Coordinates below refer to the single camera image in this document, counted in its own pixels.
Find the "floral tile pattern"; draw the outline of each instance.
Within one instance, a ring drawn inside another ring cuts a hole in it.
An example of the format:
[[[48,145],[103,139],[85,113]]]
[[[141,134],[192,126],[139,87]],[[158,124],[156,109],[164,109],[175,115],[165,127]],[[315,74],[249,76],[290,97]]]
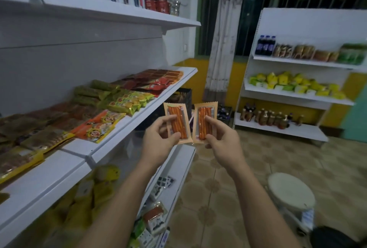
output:
[[[329,138],[319,148],[284,135],[237,130],[243,155],[260,184],[284,172],[300,178],[316,198],[315,226],[330,226],[355,240],[367,236],[367,144]],[[249,248],[236,186],[213,151],[196,145],[190,171],[169,226],[169,248]],[[286,220],[292,231],[295,224]],[[310,248],[308,237],[297,236]]]

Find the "curtain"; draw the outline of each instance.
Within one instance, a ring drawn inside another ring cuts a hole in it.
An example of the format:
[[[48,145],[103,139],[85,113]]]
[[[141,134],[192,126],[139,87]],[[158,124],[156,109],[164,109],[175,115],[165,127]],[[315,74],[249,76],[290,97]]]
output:
[[[219,0],[203,100],[224,104],[235,56],[242,0]]]

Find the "hand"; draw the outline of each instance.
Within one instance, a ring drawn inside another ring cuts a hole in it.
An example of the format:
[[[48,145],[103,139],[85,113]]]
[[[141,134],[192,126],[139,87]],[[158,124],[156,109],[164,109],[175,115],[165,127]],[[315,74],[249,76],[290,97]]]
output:
[[[177,118],[177,115],[159,117],[145,130],[143,137],[143,149],[140,163],[146,167],[152,167],[155,171],[168,157],[172,147],[181,137],[180,132],[167,137],[166,122]]]
[[[205,120],[217,128],[217,138],[211,134],[205,136],[209,143],[205,147],[213,149],[215,158],[228,174],[232,175],[239,167],[247,165],[238,133],[220,120],[209,116],[205,116]]]

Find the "forearm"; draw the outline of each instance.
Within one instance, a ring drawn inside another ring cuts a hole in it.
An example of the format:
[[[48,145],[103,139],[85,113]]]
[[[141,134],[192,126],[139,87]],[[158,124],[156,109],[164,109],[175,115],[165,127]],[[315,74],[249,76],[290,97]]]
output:
[[[154,168],[139,162],[86,232],[78,248],[126,247],[145,188],[154,173]]]
[[[296,237],[247,164],[232,174],[249,243],[253,248],[297,248]]]

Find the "stool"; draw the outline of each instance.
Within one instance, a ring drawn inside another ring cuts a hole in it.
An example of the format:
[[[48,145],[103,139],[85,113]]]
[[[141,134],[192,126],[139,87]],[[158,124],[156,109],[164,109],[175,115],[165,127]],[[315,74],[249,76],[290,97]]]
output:
[[[279,213],[288,215],[297,223],[297,233],[305,236],[311,232],[316,203],[312,190],[300,179],[287,173],[270,175],[268,186]]]

